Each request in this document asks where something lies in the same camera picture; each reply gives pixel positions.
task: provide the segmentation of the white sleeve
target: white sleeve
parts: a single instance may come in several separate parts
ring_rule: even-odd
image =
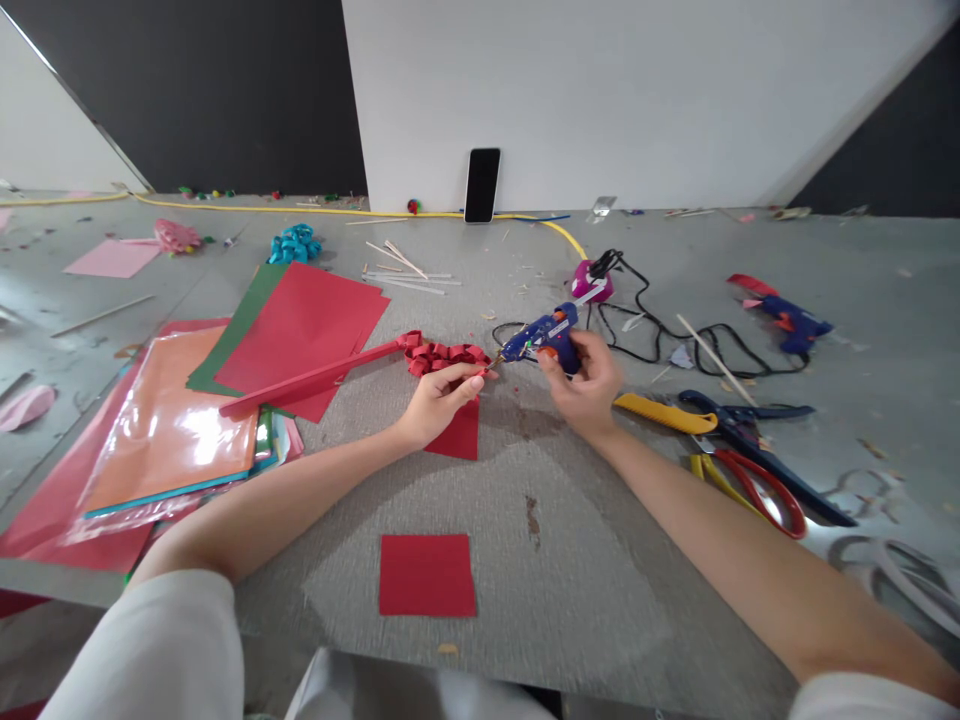
[[[958,720],[960,710],[893,680],[830,673],[797,694],[790,720]]]
[[[230,583],[207,570],[181,570],[124,594],[40,717],[243,717],[243,649]]]

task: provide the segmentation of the orange paper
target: orange paper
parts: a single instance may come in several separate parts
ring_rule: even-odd
[[[250,469],[259,410],[223,418],[220,406],[232,398],[184,387],[221,333],[153,341],[97,460],[86,512]]]

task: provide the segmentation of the red-handled scissors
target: red-handled scissors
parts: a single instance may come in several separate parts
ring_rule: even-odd
[[[693,438],[693,441],[699,446],[700,451],[703,453],[702,455],[692,455],[690,457],[690,467],[694,475],[701,480],[706,480],[705,475],[709,475],[710,479],[713,480],[724,494],[769,521],[771,525],[787,537],[793,538],[794,540],[800,540],[806,537],[807,519],[803,515],[800,504],[786,486],[772,473],[760,467],[752,460],[745,458],[738,452],[734,452],[733,450],[718,450],[713,446],[713,443],[703,435],[691,435],[690,437]],[[729,468],[730,472],[732,472],[734,477],[740,482],[744,492],[746,492],[749,502],[738,493],[720,471],[717,470],[711,460],[711,456]],[[760,497],[760,492],[757,490],[756,483],[747,474],[748,472],[753,473],[760,482],[769,487],[780,498],[783,507],[790,516],[789,527],[781,523],[780,519],[774,517],[769,509],[767,509],[763,498]]]

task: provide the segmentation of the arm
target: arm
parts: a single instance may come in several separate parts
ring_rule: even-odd
[[[892,613],[803,546],[613,421],[622,374],[606,343],[574,331],[583,370],[540,366],[560,413],[800,683],[828,672],[888,678],[954,704],[960,677]]]
[[[284,465],[200,508],[157,541],[128,589],[188,569],[213,570],[239,582],[367,476],[439,436],[483,388],[483,378],[472,377],[482,369],[461,363],[425,375],[403,417],[383,432]]]

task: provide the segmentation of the tabletop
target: tabletop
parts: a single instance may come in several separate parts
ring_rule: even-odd
[[[93,219],[76,222],[84,216]],[[199,257],[158,258],[131,280],[61,273],[105,232],[149,236],[159,217],[192,224],[201,235],[239,235],[239,242],[209,246]],[[419,328],[431,340],[475,342],[492,355],[494,326],[530,320],[568,298],[565,284],[577,257],[549,228],[507,220],[489,226],[429,218],[345,221],[298,214],[295,207],[289,214],[205,213],[134,200],[18,209],[0,236],[0,245],[11,248],[0,255],[0,311],[7,317],[0,385],[31,370],[40,382],[55,384],[59,398],[28,430],[0,436],[6,461],[0,527],[96,409],[126,362],[114,354],[144,342],[167,320],[229,315],[270,238],[289,225],[312,225],[324,246],[314,264],[345,277],[359,279],[364,263],[380,262],[364,241],[389,239],[424,270],[463,283],[443,286],[443,296],[385,286],[392,302],[367,347]],[[953,281],[960,262],[956,221],[812,217],[742,224],[720,212],[670,220],[659,212],[614,212],[591,224],[578,212],[561,224],[591,257],[623,250],[651,282],[644,305],[668,326],[681,329],[677,313],[695,327],[727,322],[775,367],[789,366],[777,350],[777,331],[769,318],[741,307],[742,296],[725,282],[729,275],[759,277],[833,323],[834,336],[818,343],[806,371],[763,378],[749,388],[761,404],[817,409],[802,419],[765,421],[764,435],[820,491],[863,468],[896,472],[906,478],[907,493],[895,521],[879,514],[852,529],[812,525],[804,544],[842,564],[856,561],[866,538],[895,538],[943,567],[958,566],[960,481],[948,470],[951,420],[960,405],[954,372],[960,337],[952,317],[960,295]],[[47,227],[56,232],[45,233]],[[639,281],[617,273],[614,283],[613,300],[632,306]],[[156,297],[58,340],[48,338],[147,294]],[[495,320],[484,317],[492,315]],[[649,357],[652,323],[623,332],[626,317],[609,317],[620,344]],[[657,378],[678,344],[664,341],[660,364],[618,355],[625,390],[675,394],[691,388],[742,404],[718,379],[693,370],[671,368]],[[733,350],[725,357],[736,368],[749,368]],[[539,369],[520,363],[501,370],[501,379],[482,393],[477,462],[418,453],[369,478],[240,585],[241,629],[664,711],[785,715],[796,689],[790,675],[564,425]],[[397,357],[354,370],[320,423],[298,420],[307,452],[385,427],[399,417],[415,383]],[[693,449],[677,433],[635,416],[617,411],[617,421],[680,462]],[[842,489],[832,499],[851,512],[862,506],[855,490]],[[470,536],[477,617],[381,617],[380,536],[445,533]],[[111,574],[0,560],[0,587],[105,606],[122,586]],[[944,653],[960,658],[955,640],[925,626],[909,607],[900,610]],[[442,643],[456,645],[458,654],[441,654]]]

